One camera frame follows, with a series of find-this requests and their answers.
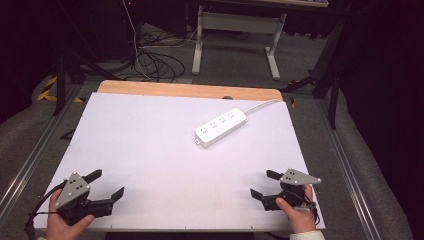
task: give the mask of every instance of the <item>white tabletop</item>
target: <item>white tabletop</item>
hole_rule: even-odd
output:
[[[264,211],[250,196],[250,188],[280,192],[266,170],[308,173],[284,102],[249,113],[244,126],[208,148],[194,143],[197,127],[258,103],[93,93],[48,189],[73,171],[96,169],[103,176],[90,184],[90,200],[124,186],[112,215],[90,226],[95,230],[288,231],[287,216]],[[39,215],[35,227],[45,228],[46,218]]]

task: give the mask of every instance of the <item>human hand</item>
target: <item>human hand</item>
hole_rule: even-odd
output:
[[[50,197],[49,212],[56,212],[56,201],[62,190],[55,191]],[[48,240],[74,240],[83,232],[94,220],[93,215],[87,215],[73,226],[69,226],[59,214],[49,214],[47,218],[47,239]]]
[[[304,185],[303,188],[305,189],[305,195],[310,201],[313,201],[312,187],[310,185]],[[289,217],[290,226],[294,233],[304,233],[316,230],[315,216],[312,211],[298,211],[282,198],[275,199],[275,202]]]

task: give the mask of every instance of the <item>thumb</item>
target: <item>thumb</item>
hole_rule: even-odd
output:
[[[82,233],[90,224],[94,221],[93,215],[87,215],[83,219],[81,219],[79,222],[75,223],[71,227],[70,234],[76,238],[80,233]]]
[[[286,200],[278,197],[277,199],[275,199],[275,203],[277,203],[277,205],[280,207],[281,210],[283,210],[283,212],[290,218],[290,216],[292,216],[294,214],[294,212],[296,210],[294,210],[294,208],[292,206],[290,206],[290,204],[288,204],[288,202],[286,202]]]

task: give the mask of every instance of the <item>power strip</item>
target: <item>power strip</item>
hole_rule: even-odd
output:
[[[247,116],[238,108],[233,108],[213,120],[196,128],[194,142],[209,147],[247,122]]]

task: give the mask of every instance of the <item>gray carpet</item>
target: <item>gray carpet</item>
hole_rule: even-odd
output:
[[[185,66],[184,75],[176,82],[245,86],[256,88],[282,88],[291,80],[308,76],[325,44],[325,39],[309,40],[307,37],[282,34],[275,53],[282,79],[273,81],[264,54],[264,47],[271,42],[271,36],[250,35],[245,40],[236,40],[229,33],[211,32],[204,39],[200,74],[193,76],[191,64],[194,43],[180,48],[152,48],[152,52],[171,55]],[[120,74],[133,72],[125,70]],[[0,194],[5,194],[11,181],[30,156],[41,134],[52,119],[55,103],[35,100],[47,80],[46,76],[34,91],[33,105],[0,125]],[[89,99],[99,85],[100,77],[90,76],[78,96]],[[310,96],[312,86],[286,94],[293,97],[295,107],[289,101],[289,110],[305,162],[312,175],[323,179],[318,185],[326,239],[367,239],[353,204],[351,195],[340,170],[338,155],[326,128],[326,120],[320,114],[317,100]],[[26,239],[24,223],[29,213],[48,186],[60,160],[69,144],[60,136],[76,128],[85,103],[72,103],[66,115],[53,133],[40,162],[13,209],[0,228],[0,239]],[[348,157],[358,183],[367,200],[381,239],[412,239],[405,215],[387,186],[384,177],[355,124],[347,113],[346,103],[340,94],[336,118],[337,131],[343,149]],[[86,231],[80,239],[104,239],[105,233]],[[272,239],[264,233],[255,233],[255,239]]]

